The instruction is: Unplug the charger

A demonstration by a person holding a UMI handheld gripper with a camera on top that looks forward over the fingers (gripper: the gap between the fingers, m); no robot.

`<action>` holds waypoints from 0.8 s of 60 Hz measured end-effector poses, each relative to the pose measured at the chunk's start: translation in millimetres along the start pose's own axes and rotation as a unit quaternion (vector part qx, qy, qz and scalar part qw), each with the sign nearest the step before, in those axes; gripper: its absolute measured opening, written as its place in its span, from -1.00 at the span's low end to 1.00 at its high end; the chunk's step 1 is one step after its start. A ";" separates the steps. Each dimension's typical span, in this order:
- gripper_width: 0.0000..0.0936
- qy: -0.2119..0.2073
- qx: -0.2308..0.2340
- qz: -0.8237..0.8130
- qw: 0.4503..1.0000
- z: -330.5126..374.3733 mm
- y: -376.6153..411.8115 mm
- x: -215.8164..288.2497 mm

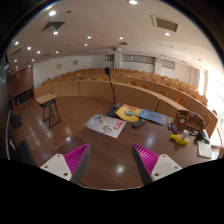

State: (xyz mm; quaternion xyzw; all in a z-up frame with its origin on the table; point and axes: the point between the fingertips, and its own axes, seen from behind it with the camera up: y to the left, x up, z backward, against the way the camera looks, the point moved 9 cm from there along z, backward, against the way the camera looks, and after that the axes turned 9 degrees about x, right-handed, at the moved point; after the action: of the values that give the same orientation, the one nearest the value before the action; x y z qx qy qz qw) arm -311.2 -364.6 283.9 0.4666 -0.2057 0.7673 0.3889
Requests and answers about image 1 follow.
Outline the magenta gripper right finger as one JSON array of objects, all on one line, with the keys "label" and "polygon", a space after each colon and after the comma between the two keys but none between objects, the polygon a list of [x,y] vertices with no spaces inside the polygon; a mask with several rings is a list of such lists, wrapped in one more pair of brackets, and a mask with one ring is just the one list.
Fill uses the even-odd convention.
[{"label": "magenta gripper right finger", "polygon": [[132,154],[140,173],[143,185],[181,170],[181,167],[168,155],[156,153],[137,144],[132,145]]}]

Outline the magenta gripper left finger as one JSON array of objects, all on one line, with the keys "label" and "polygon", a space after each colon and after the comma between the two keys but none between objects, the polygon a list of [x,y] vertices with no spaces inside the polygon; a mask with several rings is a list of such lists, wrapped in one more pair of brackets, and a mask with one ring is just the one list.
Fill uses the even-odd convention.
[{"label": "magenta gripper left finger", "polygon": [[91,153],[90,144],[84,144],[72,151],[55,154],[41,169],[48,171],[72,183],[79,184]]}]

